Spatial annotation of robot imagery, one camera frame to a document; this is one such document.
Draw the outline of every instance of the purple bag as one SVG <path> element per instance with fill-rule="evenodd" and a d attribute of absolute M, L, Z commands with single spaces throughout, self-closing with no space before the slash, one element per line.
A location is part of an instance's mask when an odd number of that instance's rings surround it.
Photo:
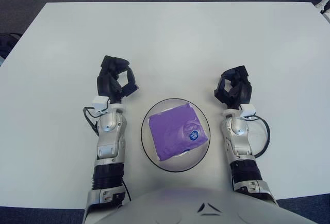
<path fill-rule="evenodd" d="M 189 104 L 150 116 L 149 127 L 160 161 L 197 148 L 208 140 Z"/>

